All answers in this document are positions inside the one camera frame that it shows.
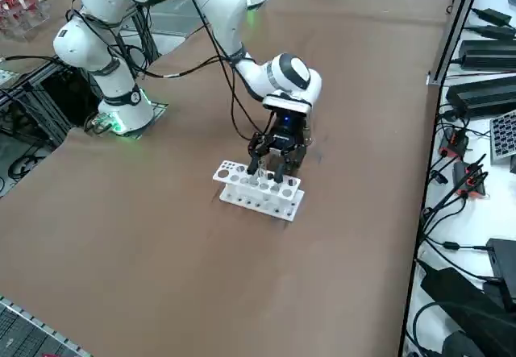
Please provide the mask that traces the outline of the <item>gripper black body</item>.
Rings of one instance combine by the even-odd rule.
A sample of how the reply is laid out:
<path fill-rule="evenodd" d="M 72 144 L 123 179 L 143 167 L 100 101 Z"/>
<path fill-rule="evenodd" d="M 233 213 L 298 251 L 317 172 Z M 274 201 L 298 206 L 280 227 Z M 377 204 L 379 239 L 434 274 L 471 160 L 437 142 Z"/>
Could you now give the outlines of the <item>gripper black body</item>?
<path fill-rule="evenodd" d="M 293 150 L 306 146 L 308 117 L 304 113 L 286 109 L 276 109 L 275 118 L 264 141 L 270 148 L 277 150 Z"/>

